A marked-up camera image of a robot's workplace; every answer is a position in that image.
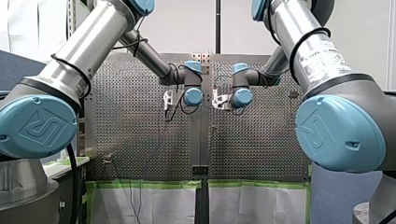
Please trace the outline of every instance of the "vertical metal post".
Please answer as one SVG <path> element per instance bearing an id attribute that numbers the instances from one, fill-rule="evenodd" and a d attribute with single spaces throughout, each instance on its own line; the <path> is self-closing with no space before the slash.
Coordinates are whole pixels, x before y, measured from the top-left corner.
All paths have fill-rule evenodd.
<path id="1" fill-rule="evenodd" d="M 67 1 L 67 39 L 72 36 L 77 27 L 76 0 Z"/>
<path id="2" fill-rule="evenodd" d="M 221 51 L 221 0 L 216 0 L 216 53 Z"/>
<path id="3" fill-rule="evenodd" d="M 202 64 L 203 67 L 203 82 L 202 92 L 204 93 L 204 102 L 200 108 L 199 124 L 196 126 L 199 132 L 199 160 L 193 159 L 192 176 L 194 180 L 201 181 L 201 187 L 196 190 L 195 195 L 195 224 L 209 223 L 209 190 L 208 190 L 208 125 L 210 112 L 210 54 L 194 54 L 194 60 Z"/>

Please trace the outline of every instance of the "green trim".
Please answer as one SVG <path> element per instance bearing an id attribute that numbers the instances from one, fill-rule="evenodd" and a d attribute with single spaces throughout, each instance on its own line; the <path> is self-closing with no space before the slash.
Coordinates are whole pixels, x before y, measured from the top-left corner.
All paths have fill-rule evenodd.
<path id="1" fill-rule="evenodd" d="M 148 181 L 117 179 L 112 181 L 87 182 L 90 189 L 199 189 L 201 181 Z"/>
<path id="2" fill-rule="evenodd" d="M 87 160 L 87 157 L 76 157 L 77 163 Z M 61 165 L 70 165 L 70 160 L 67 159 L 65 161 L 60 162 Z"/>
<path id="3" fill-rule="evenodd" d="M 277 181 L 261 180 L 209 180 L 209 187 L 212 189 L 227 189 L 241 187 L 260 187 L 271 189 L 307 189 L 305 183 L 288 183 Z"/>
<path id="4" fill-rule="evenodd" d="M 87 157 L 76 157 L 77 163 L 84 161 L 86 159 L 87 159 Z M 70 165 L 70 160 L 67 159 L 65 161 L 49 161 L 49 162 L 46 162 L 44 165 L 51 165 L 54 163 L 58 163 L 59 165 Z"/>
<path id="5" fill-rule="evenodd" d="M 91 224 L 91 215 L 92 215 L 92 198 L 93 198 L 93 188 L 89 188 L 87 185 L 87 221 L 88 224 Z"/>
<path id="6" fill-rule="evenodd" d="M 305 224 L 311 223 L 311 184 L 305 183 L 306 188 L 306 201 L 305 201 Z"/>
<path id="7" fill-rule="evenodd" d="M 308 175 L 312 176 L 312 165 L 308 165 Z"/>

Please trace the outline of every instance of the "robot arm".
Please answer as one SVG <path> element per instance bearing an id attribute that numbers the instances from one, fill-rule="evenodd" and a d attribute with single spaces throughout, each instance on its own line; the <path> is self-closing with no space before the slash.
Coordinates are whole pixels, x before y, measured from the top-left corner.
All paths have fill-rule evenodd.
<path id="1" fill-rule="evenodd" d="M 120 38 L 125 45 L 139 38 L 133 28 L 153 9 L 153 0 L 98 0 L 54 60 L 38 76 L 25 77 L 0 101 L 0 155 L 38 159 L 64 149 L 76 134 L 79 100 L 89 94 L 94 74 Z M 199 63 L 172 68 L 143 42 L 137 45 L 136 56 L 163 85 L 185 84 L 186 105 L 201 103 Z"/>
<path id="2" fill-rule="evenodd" d="M 276 33 L 303 89 L 296 134 L 308 158 L 333 171 L 394 170 L 396 106 L 370 76 L 349 67 L 321 26 L 332 6 L 328 0 L 257 0 L 252 16 Z M 310 7 L 322 12 L 320 22 Z M 283 65 L 276 52 L 267 67 Z"/>

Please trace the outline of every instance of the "perforated metal panel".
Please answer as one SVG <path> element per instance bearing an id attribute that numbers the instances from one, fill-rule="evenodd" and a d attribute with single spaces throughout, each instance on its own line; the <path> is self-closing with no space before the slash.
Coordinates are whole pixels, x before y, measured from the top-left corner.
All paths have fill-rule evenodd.
<path id="1" fill-rule="evenodd" d="M 164 55 L 172 63 L 191 55 Z M 110 55 L 86 102 L 87 147 L 96 151 L 89 179 L 191 179 L 191 118 L 164 121 L 163 93 L 171 87 L 131 54 Z"/>
<path id="2" fill-rule="evenodd" d="M 266 56 L 213 55 L 212 86 L 218 87 L 219 94 L 231 93 L 234 63 L 245 62 L 262 69 L 267 59 Z M 302 99 L 300 87 L 287 73 L 278 87 L 251 89 L 254 102 L 244 111 L 211 109 L 210 178 L 305 181 L 309 161 L 294 132 L 295 113 Z M 297 92 L 297 98 L 290 97 Z"/>
<path id="3" fill-rule="evenodd" d="M 164 58 L 183 63 L 192 55 Z M 97 153 L 88 178 L 192 179 L 193 165 L 209 163 L 210 178 L 306 181 L 309 160 L 294 132 L 302 93 L 289 74 L 278 87 L 253 87 L 255 101 L 240 116 L 235 114 L 241 111 L 214 110 L 207 101 L 215 84 L 219 93 L 231 93 L 232 64 L 245 62 L 261 69 L 267 60 L 210 55 L 210 62 L 204 63 L 211 71 L 203 75 L 205 106 L 191 116 L 178 111 L 172 122 L 165 122 L 162 98 L 170 87 L 160 86 L 131 54 L 110 55 L 86 102 L 86 145 Z M 298 97 L 290 98 L 290 93 Z"/>

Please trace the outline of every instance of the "silver arm segment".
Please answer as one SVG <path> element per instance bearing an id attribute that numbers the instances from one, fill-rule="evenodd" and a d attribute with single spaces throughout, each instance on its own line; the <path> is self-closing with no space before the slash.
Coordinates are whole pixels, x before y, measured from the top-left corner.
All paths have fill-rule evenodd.
<path id="1" fill-rule="evenodd" d="M 143 39 L 143 37 L 140 36 L 136 30 L 132 30 L 131 32 L 123 34 L 120 38 L 120 42 L 124 46 L 129 46 L 139 39 Z M 148 42 L 142 41 L 128 47 L 128 50 L 132 53 L 136 51 L 135 57 L 159 78 L 164 78 L 171 72 L 171 66 Z"/>

